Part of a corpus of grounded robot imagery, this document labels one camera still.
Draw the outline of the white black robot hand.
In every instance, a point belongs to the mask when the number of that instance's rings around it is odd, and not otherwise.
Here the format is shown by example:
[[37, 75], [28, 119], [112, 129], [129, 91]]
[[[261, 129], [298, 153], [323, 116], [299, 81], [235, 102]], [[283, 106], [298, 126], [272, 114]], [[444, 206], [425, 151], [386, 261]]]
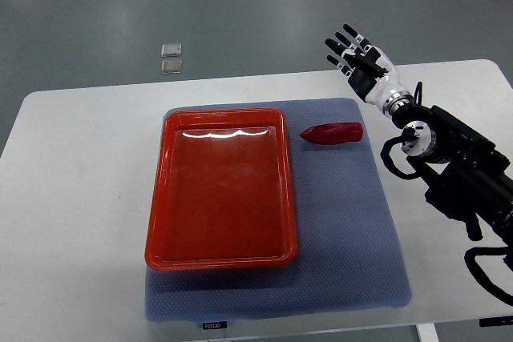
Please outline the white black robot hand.
[[327, 56], [346, 78], [363, 102], [376, 106], [385, 116], [414, 101], [414, 96], [401, 84], [397, 67], [388, 56], [364, 35], [345, 24], [343, 32], [327, 38]]

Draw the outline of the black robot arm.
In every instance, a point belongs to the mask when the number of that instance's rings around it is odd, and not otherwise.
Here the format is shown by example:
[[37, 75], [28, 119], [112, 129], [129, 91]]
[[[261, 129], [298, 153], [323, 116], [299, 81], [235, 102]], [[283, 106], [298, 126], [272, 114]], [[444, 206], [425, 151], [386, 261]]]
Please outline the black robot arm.
[[447, 218], [465, 223], [479, 241], [481, 221], [512, 245], [509, 159], [495, 144], [440, 107], [408, 103], [392, 115], [402, 134], [383, 145], [386, 168], [404, 180], [422, 179], [425, 199]]

